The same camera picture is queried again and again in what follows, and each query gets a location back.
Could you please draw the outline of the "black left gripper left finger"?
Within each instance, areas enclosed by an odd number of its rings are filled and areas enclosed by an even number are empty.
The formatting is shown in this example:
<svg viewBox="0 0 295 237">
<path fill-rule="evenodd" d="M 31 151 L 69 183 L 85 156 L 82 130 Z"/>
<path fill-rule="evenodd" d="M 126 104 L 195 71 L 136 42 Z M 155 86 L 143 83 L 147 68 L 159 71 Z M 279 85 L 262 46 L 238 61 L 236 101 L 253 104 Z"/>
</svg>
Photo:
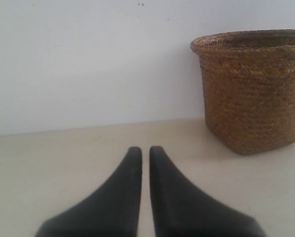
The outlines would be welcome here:
<svg viewBox="0 0 295 237">
<path fill-rule="evenodd" d="M 46 220 L 38 237 L 135 237 L 142 188 L 142 151 L 130 147 L 112 175 L 90 196 Z"/>
</svg>

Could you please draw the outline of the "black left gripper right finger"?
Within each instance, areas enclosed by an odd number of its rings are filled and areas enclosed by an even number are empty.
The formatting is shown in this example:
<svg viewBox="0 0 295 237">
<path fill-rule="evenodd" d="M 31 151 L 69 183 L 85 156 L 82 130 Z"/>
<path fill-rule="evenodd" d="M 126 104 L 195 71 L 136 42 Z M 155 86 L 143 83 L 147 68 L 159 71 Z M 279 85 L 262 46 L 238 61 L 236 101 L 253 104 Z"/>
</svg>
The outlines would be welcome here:
<svg viewBox="0 0 295 237">
<path fill-rule="evenodd" d="M 191 183 L 161 146 L 149 152 L 150 197 L 157 237 L 259 237 L 251 216 L 213 199 Z"/>
</svg>

